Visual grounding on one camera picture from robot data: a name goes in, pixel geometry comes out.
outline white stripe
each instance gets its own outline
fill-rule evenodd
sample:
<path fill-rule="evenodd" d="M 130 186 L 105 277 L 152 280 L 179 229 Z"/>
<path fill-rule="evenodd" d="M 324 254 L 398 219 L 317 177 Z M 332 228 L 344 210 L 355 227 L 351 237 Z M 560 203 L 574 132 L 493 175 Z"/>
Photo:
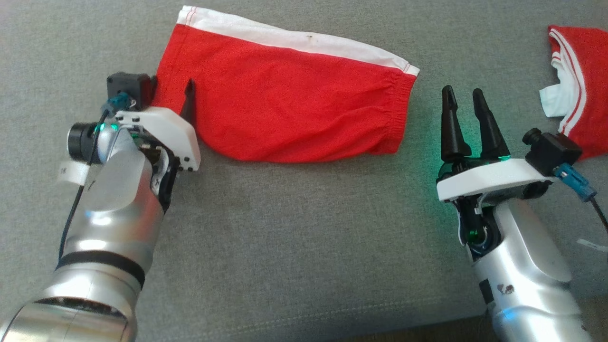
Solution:
<path fill-rule="evenodd" d="M 200 7 L 184 6 L 179 12 L 178 24 L 261 45 L 287 47 L 311 54 L 344 57 L 388 66 L 414 76 L 420 72 L 420 69 L 410 65 L 405 59 L 369 44 L 322 33 L 288 31 L 241 16 Z"/>
<path fill-rule="evenodd" d="M 574 50 L 572 49 L 572 47 L 568 43 L 568 41 L 564 38 L 564 36 L 562 36 L 562 34 L 559 33 L 558 31 L 556 31 L 555 29 L 551 29 L 551 32 L 549 32 L 549 36 L 555 38 L 555 40 L 559 43 L 559 46 L 568 52 L 567 54 L 562 53 L 561 56 L 562 56 L 562 58 L 566 58 L 570 62 L 570 63 L 567 63 L 567 65 L 569 65 L 569 66 L 572 65 L 574 67 L 573 74 L 574 74 L 576 80 L 578 81 L 579 85 L 581 86 L 581 100 L 578 104 L 578 107 L 577 107 L 574 115 L 572 116 L 572 118 L 570 119 L 570 122 L 568 122 L 568 124 L 565 124 L 566 120 L 569 118 L 569 116 L 566 116 L 566 117 L 564 117 L 564 120 L 562 120 L 562 122 L 559 125 L 560 130 L 563 130 L 564 134 L 568 135 L 568 134 L 570 134 L 570 131 L 576 125 L 578 120 L 581 118 L 582 112 L 585 108 L 585 103 L 587 102 L 587 91 L 585 90 L 585 79 L 582 74 L 581 65 L 578 63 L 578 58 L 576 58 L 576 54 L 574 53 Z"/>

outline gray upholstery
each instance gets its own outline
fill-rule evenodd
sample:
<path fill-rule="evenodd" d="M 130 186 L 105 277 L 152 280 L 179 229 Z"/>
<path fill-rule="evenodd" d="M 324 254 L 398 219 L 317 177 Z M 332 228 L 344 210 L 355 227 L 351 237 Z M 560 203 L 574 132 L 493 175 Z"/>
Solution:
<path fill-rule="evenodd" d="M 436 199 L 441 88 L 451 84 L 479 153 L 471 92 L 484 90 L 516 157 L 532 127 L 555 131 L 538 90 L 554 84 L 547 25 L 608 29 L 603 0 L 193 1 L 291 30 L 373 44 L 421 69 L 396 155 L 326 164 L 237 162 L 202 146 L 177 180 L 137 307 L 139 341 L 318 341 L 482 313 Z M 0 314 L 49 280 L 76 187 L 56 184 L 65 134 L 98 118 L 105 77 L 153 74 L 180 1 L 0 5 Z M 608 156 L 580 163 L 608 209 Z M 589 204 L 558 184 L 533 202 L 578 297 L 608 293 L 608 245 Z"/>

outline red cloth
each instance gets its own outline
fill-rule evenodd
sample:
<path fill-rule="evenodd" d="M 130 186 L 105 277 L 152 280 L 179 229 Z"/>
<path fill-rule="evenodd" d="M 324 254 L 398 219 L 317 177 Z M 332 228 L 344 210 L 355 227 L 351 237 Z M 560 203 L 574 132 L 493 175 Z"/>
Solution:
<path fill-rule="evenodd" d="M 561 84 L 541 91 L 545 113 L 564 115 L 559 131 L 582 148 L 581 159 L 608 153 L 608 33 L 551 25 L 549 42 Z"/>
<path fill-rule="evenodd" d="M 195 129 L 245 161 L 395 153 L 418 69 L 377 47 L 185 6 L 153 105 L 176 113 L 195 82 Z"/>

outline blue cable connector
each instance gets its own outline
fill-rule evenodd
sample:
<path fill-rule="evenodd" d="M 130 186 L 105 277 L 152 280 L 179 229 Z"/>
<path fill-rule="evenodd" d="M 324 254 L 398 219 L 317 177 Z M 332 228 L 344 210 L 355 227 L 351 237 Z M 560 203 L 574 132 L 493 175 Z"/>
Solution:
<path fill-rule="evenodd" d="M 594 188 L 589 186 L 587 178 L 583 177 L 572 165 L 566 162 L 558 166 L 553 174 L 574 190 L 583 202 L 588 202 L 598 193 Z"/>

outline robotic arm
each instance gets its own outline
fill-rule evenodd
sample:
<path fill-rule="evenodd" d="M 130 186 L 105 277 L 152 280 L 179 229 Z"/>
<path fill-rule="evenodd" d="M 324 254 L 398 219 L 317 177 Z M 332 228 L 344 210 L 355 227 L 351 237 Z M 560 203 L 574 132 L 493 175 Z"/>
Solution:
<path fill-rule="evenodd" d="M 526 159 L 511 159 L 481 90 L 473 92 L 473 101 L 480 158 L 470 158 L 452 87 L 443 89 L 444 164 L 437 194 L 456 207 L 458 239 L 468 251 L 494 331 L 505 342 L 591 341 L 569 290 L 570 270 L 524 201 L 542 196 L 558 178 L 571 177 L 570 166 L 582 151 L 561 134 L 533 129 L 523 139 L 531 145 Z M 595 194 L 585 182 L 572 185 L 583 200 Z"/>
<path fill-rule="evenodd" d="M 83 192 L 46 288 L 0 329 L 0 340 L 135 341 L 135 306 L 152 264 L 160 223 L 178 170 L 197 170 L 193 84 L 182 116 L 150 106 L 154 80 L 118 73 L 108 78 L 101 124 L 78 123 L 68 133 L 75 161 L 103 167 Z"/>

